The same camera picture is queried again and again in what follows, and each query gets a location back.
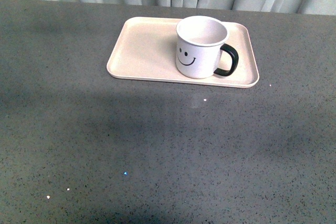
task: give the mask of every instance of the smiley face mouth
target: smiley face mouth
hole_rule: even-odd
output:
[[[184,63],[182,63],[182,62],[180,61],[180,58],[179,58],[179,57],[177,57],[177,58],[178,58],[179,62],[180,62],[182,65],[184,65],[184,66],[190,66],[190,65],[193,64],[193,63],[195,62],[195,60],[196,60],[196,58],[194,58],[193,61],[192,61],[190,64],[184,64]]]

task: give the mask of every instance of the white mug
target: white mug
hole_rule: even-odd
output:
[[[206,16],[192,16],[176,26],[177,69],[187,77],[203,79],[217,74],[229,76],[237,68],[237,51],[225,44],[229,31],[219,20]],[[229,70],[218,68],[222,50],[232,58]]]

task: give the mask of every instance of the tray rim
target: tray rim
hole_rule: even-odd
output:
[[[248,32],[248,29],[240,24],[240,23],[237,23],[237,22],[225,22],[225,21],[221,21],[222,23],[226,24],[235,24],[236,26],[240,26],[242,29],[245,30],[245,33],[247,35],[247,38],[248,38],[248,44],[250,45],[250,49],[251,49],[251,55],[252,55],[252,58],[253,58],[253,64],[254,64],[254,67],[255,67],[255,71],[256,71],[256,79],[255,81],[249,83],[249,84],[230,84],[230,83],[226,83],[226,84],[220,84],[220,83],[211,83],[211,82],[207,82],[207,83],[204,83],[204,80],[206,79],[191,79],[190,80],[173,80],[173,79],[166,79],[166,78],[156,78],[156,77],[151,77],[150,79],[149,78],[141,78],[141,77],[130,77],[130,76],[123,76],[121,74],[115,74],[113,73],[113,71],[109,68],[109,66],[111,65],[112,61],[113,61],[113,53],[114,53],[114,50],[116,48],[116,46],[120,43],[120,38],[122,38],[123,34],[125,33],[125,28],[127,27],[127,25],[129,25],[129,23],[131,22],[134,22],[134,21],[137,21],[138,23],[147,23],[145,22],[144,20],[148,20],[148,19],[154,19],[154,20],[166,20],[166,21],[174,21],[174,22],[178,22],[179,20],[181,20],[181,18],[161,18],[161,17],[145,17],[145,16],[136,16],[136,17],[132,17],[132,18],[129,18],[125,21],[125,23],[123,24],[122,28],[121,28],[121,31],[119,33],[119,36],[118,36],[118,39],[117,41],[115,42],[115,45],[114,45],[114,48],[111,52],[111,55],[109,57],[109,60],[107,62],[107,65],[106,65],[106,69],[108,71],[108,73],[117,78],[117,79],[125,79],[125,80],[141,80],[141,81],[159,81],[159,82],[170,82],[170,83],[186,83],[186,84],[196,84],[196,85],[204,85],[204,86],[217,86],[217,87],[227,87],[227,88],[250,88],[250,87],[253,87],[260,79],[260,75],[259,75],[259,70],[258,70],[258,67],[257,67],[257,62],[256,62],[256,58],[255,58],[255,55],[254,55],[254,52],[253,52],[253,48],[252,48],[252,44],[251,44],[251,39],[250,39],[250,35],[249,35],[249,32]]]

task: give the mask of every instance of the smiley face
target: smiley face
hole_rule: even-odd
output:
[[[179,58],[178,55],[177,55],[177,58],[178,58],[179,62],[180,62],[182,65],[184,65],[184,66],[190,66],[190,65],[192,65],[192,64],[195,62],[195,60],[196,60],[196,58],[193,58],[193,60],[192,60],[191,63],[189,63],[189,64],[184,64],[184,63],[181,62],[181,60],[180,60],[180,58]]]

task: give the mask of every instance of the tray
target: tray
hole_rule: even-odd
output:
[[[135,17],[127,20],[107,63],[116,78],[178,82],[233,88],[249,88],[259,80],[248,30],[238,23],[223,22],[230,31],[227,43],[239,54],[236,71],[228,77],[213,75],[191,79],[176,68],[176,25],[180,19]],[[229,69],[231,58],[222,54],[220,68]]]

